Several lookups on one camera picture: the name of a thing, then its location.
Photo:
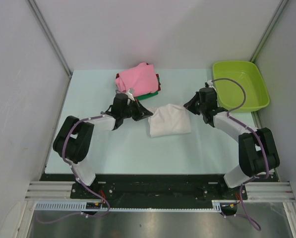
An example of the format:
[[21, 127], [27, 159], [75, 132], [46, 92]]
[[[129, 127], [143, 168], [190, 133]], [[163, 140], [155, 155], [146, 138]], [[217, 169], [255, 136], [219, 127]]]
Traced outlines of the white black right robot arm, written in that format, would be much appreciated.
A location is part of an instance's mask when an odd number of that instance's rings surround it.
[[253, 128], [218, 106], [217, 93], [212, 87], [204, 87], [184, 104], [203, 121], [229, 135], [238, 143], [238, 165], [224, 175], [224, 183], [218, 186], [218, 194], [223, 199], [231, 198], [236, 187], [264, 173], [266, 177], [272, 169], [280, 165], [278, 151], [272, 131], [268, 128]]

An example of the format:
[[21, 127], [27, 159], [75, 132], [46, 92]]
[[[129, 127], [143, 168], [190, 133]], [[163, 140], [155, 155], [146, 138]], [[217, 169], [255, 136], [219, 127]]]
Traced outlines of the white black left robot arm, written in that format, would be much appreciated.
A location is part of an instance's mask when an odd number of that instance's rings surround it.
[[86, 197], [93, 198], [99, 192], [98, 185], [94, 183], [95, 172], [86, 159], [93, 134], [116, 130], [128, 118], [140, 121], [152, 115], [130, 93], [117, 93], [113, 103], [99, 116], [84, 119], [66, 117], [53, 142], [53, 150], [69, 165], [76, 180], [82, 184], [81, 192]]

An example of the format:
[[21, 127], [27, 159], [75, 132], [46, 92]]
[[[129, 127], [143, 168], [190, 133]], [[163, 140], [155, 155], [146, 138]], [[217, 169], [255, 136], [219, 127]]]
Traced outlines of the white t shirt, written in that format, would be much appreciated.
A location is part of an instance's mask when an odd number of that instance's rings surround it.
[[149, 108], [153, 113], [148, 118], [150, 136], [191, 133], [192, 126], [189, 111], [181, 105], [167, 104], [157, 108]]

